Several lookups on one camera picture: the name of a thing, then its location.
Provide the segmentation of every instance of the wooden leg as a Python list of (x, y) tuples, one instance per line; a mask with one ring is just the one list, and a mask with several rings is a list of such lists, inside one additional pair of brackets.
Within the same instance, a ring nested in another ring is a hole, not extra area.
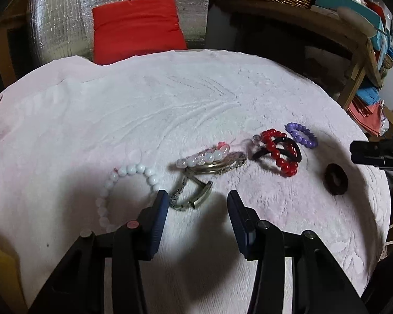
[(5, 27), (0, 27), (0, 75), (5, 88), (16, 81)]
[(355, 63), (352, 65), (351, 70), (349, 72), (348, 82), (342, 90), (337, 103), (343, 108), (345, 111), (348, 109), (349, 105), (354, 99), (355, 94), (358, 91), (359, 86), (363, 82), (365, 77), (365, 67), (363, 63)]

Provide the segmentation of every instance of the white tablecloth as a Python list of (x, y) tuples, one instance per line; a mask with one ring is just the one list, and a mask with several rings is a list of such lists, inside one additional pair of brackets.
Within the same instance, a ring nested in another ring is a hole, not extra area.
[[(185, 51), (110, 66), (64, 58), (2, 95), (0, 247), (20, 259), (28, 305), (82, 228), (103, 232), (95, 199), (113, 168), (154, 166), (171, 192), (180, 178), (176, 159), (218, 141), (246, 151), (252, 135), (284, 131), (292, 121), (319, 139), (317, 149), (301, 148), (296, 176), (283, 178), (271, 158), (248, 161), (205, 176), (214, 190), (200, 209), (169, 210), (159, 252), (141, 263), (149, 312), (246, 312), (256, 263), (237, 248), (225, 203), (233, 189), (281, 230), (314, 230), (363, 292), (387, 236), (389, 188), (383, 172), (351, 163), (349, 144), (365, 136), (311, 81), (256, 56)], [(323, 184), (331, 162), (349, 178), (344, 195)], [(149, 187), (143, 176), (126, 177), (109, 200), (111, 221), (121, 224), (149, 204)]]

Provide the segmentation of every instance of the purple beaded bracelet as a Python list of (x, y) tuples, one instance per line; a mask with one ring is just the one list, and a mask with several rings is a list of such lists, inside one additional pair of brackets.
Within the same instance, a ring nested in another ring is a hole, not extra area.
[[(314, 149), (319, 144), (317, 142), (317, 138), (314, 136), (314, 133), (304, 125), (297, 124), (296, 122), (289, 122), (285, 126), (285, 130), (294, 138), (297, 143), (304, 145), (307, 149)], [(300, 136), (299, 131), (304, 133), (308, 139)]]

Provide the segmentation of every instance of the wooden table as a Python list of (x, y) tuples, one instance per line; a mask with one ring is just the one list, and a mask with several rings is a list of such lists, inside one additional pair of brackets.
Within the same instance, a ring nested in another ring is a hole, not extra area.
[(365, 75), (377, 88), (382, 86), (369, 37), (340, 20), (309, 9), (260, 0), (217, 0), (215, 4), (228, 13), (260, 15), (305, 28), (351, 52), (351, 64), (346, 74), (348, 81), (337, 100), (344, 110), (348, 109)]

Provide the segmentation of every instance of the black ring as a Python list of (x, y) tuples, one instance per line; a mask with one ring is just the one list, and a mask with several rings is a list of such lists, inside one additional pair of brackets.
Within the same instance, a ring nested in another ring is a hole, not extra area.
[[(336, 185), (333, 179), (333, 175), (341, 182), (340, 185)], [(338, 164), (331, 163), (325, 170), (325, 182), (328, 190), (332, 195), (343, 195), (348, 190), (348, 176)]]
[[(284, 156), (287, 156), (291, 161), (296, 161), (297, 163), (301, 162), (301, 151), (300, 148), (298, 147), (297, 143), (293, 141), (291, 138), (288, 137), (278, 137), (273, 140), (274, 144), (278, 143), (291, 143), (292, 146), (296, 149), (297, 156), (293, 156), (288, 150), (286, 149), (279, 149), (277, 150), (281, 152)], [(271, 151), (268, 151), (266, 148), (262, 148), (259, 151), (255, 152), (252, 156), (253, 160), (258, 160), (259, 158), (271, 153)]]

